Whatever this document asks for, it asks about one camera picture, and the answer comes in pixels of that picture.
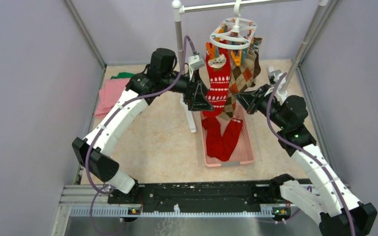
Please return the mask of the argyle beige sock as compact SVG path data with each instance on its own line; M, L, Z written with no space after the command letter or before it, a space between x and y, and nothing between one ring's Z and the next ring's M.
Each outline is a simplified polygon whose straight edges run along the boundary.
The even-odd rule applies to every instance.
M230 120L233 117L236 107L234 94L244 92L246 89L255 86L255 79L253 78L254 60L254 52L248 49L244 62L240 66L231 67L227 100L223 112L220 114L221 118Z
M263 38L255 37L253 39L252 44L250 45L250 49L255 54L254 60L254 70L253 70L253 78L255 79L261 73L261 66L259 64L259 48L261 46Z

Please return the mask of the red santa sock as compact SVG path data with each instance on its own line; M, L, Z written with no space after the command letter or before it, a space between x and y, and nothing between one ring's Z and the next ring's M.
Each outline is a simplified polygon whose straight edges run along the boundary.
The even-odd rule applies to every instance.
M228 161L233 154L240 137L243 127L241 119L231 119L228 123L223 135L220 136L217 144L218 153L216 158L220 161Z
M202 120L202 127L207 131L206 151L209 157L221 160L223 156L223 143L221 124L216 117L206 117Z

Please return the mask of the red snowflake sock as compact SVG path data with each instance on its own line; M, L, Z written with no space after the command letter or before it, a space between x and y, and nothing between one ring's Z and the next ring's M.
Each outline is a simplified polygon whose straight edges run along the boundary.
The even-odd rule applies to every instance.
M228 97L231 65L227 50L206 43L206 68L210 82L206 97L213 105L213 110L203 111L202 114L205 117L216 117L223 111Z

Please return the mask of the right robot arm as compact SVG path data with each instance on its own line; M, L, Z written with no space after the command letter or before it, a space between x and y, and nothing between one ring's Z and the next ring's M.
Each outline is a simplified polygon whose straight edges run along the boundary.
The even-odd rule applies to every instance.
M378 212L372 203L365 204L356 197L324 158L304 124L308 116L305 99L290 95L280 102L269 85L238 93L235 98L248 114L260 112L269 127L279 128L275 133L279 144L314 186L314 190L307 190L295 178L283 174L271 180L270 199L296 205L324 236L367 236Z

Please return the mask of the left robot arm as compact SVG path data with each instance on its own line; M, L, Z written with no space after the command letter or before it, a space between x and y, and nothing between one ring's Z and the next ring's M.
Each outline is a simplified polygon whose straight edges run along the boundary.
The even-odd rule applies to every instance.
M189 74L175 71L176 54L166 48L156 49L151 61L141 73L133 75L118 101L99 125L84 138L75 138L72 148L79 164L88 175L94 175L103 183L119 190L126 203L138 197L137 181L120 170L119 163L110 154L117 141L133 120L161 94L180 93L188 111L212 111L208 91L199 76L205 59L195 52L188 59Z

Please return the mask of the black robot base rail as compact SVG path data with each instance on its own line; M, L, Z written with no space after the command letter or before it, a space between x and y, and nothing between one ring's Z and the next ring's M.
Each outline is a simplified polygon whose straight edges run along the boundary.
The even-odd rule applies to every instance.
M125 194L114 190L108 203L127 207L130 217L253 217L286 221L298 214L275 197L267 180L145 183Z

